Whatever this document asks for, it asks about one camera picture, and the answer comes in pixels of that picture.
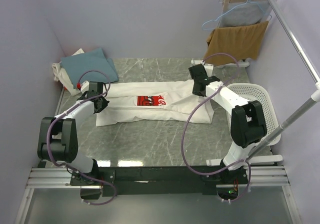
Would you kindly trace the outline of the white t-shirt red print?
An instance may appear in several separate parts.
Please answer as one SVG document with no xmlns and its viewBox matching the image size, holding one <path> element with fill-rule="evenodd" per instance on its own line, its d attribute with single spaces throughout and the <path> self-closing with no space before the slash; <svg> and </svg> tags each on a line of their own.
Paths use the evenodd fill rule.
<svg viewBox="0 0 320 224">
<path fill-rule="evenodd" d="M 109 104 L 96 115 L 96 126 L 140 120 L 185 122 L 192 111 L 192 123 L 210 124 L 212 105 L 193 95 L 193 85 L 193 80 L 112 84 L 106 97 Z"/>
</svg>

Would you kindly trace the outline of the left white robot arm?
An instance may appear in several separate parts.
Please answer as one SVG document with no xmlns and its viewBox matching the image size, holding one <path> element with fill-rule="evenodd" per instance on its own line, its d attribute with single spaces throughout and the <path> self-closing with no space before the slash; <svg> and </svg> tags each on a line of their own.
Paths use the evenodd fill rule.
<svg viewBox="0 0 320 224">
<path fill-rule="evenodd" d="M 79 152 L 77 129 L 90 116 L 102 112 L 109 104 L 108 87 L 103 82 L 89 82 L 88 89 L 75 104 L 54 117 L 44 117 L 40 123 L 37 155 L 54 161 L 58 167 L 72 169 L 76 182 L 94 185 L 100 179 L 97 161 Z"/>
</svg>

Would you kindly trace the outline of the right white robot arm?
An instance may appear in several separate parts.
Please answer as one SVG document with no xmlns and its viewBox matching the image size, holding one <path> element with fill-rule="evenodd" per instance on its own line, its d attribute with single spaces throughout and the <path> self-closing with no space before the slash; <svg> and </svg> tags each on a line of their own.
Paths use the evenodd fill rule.
<svg viewBox="0 0 320 224">
<path fill-rule="evenodd" d="M 263 107 L 257 100 L 250 101 L 234 93 L 217 77 L 209 77 L 201 64 L 188 70 L 194 81 L 192 93 L 215 101 L 231 117 L 232 144 L 222 160 L 226 167 L 219 172 L 221 181 L 230 184 L 237 178 L 236 170 L 243 165 L 239 161 L 245 160 L 254 143 L 258 143 L 267 134 Z"/>
</svg>

